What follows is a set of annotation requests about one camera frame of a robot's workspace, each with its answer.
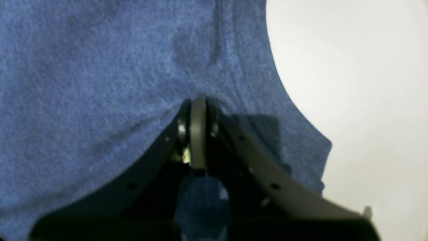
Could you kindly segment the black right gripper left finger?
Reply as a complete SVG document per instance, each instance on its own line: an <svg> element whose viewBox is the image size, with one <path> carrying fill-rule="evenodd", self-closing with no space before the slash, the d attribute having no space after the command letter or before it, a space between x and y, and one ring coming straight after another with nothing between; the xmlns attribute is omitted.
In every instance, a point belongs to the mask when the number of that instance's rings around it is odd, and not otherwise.
<svg viewBox="0 0 428 241"><path fill-rule="evenodd" d="M187 99L149 149L119 177L37 221L30 241L180 241L182 180L206 173L206 99Z"/></svg>

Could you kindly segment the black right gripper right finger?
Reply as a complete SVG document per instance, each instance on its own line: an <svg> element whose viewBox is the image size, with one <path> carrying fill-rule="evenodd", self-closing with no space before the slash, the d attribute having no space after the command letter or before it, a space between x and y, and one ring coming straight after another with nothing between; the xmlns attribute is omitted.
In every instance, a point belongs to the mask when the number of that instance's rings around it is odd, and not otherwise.
<svg viewBox="0 0 428 241"><path fill-rule="evenodd" d="M226 188L231 241L379 241L371 221L306 189L206 103L206 171Z"/></svg>

